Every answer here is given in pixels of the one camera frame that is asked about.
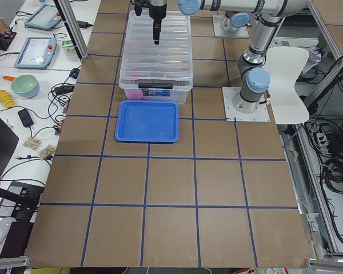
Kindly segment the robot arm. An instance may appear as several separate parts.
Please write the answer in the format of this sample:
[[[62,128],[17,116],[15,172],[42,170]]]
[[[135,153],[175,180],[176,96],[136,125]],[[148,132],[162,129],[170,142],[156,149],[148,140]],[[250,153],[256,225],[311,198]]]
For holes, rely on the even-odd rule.
[[[229,33],[236,32],[249,23],[249,15],[246,12],[226,11],[223,27]]]
[[[249,47],[238,58],[242,87],[233,99],[234,108],[244,114],[255,112],[270,83],[262,68],[268,47],[283,18],[301,11],[308,1],[178,1],[180,12],[193,15],[199,10],[233,11],[259,14],[260,19]]]

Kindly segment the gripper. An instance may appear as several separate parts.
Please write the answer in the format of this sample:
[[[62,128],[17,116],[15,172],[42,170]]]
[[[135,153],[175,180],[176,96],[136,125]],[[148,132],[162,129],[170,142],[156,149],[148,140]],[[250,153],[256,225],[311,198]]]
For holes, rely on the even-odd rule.
[[[161,23],[166,17],[167,0],[148,0],[149,2],[149,16],[153,21],[153,40],[155,44],[159,44]]]

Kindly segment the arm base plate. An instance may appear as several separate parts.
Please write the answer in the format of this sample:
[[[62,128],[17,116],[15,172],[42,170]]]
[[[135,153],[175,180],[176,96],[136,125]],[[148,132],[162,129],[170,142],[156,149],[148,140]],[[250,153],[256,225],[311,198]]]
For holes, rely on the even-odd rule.
[[[231,122],[270,122],[267,104],[262,95],[255,103],[244,101],[240,87],[223,87],[226,120]]]
[[[219,38],[242,38],[248,39],[249,33],[246,26],[233,27],[230,18],[225,15],[212,16],[214,36]]]

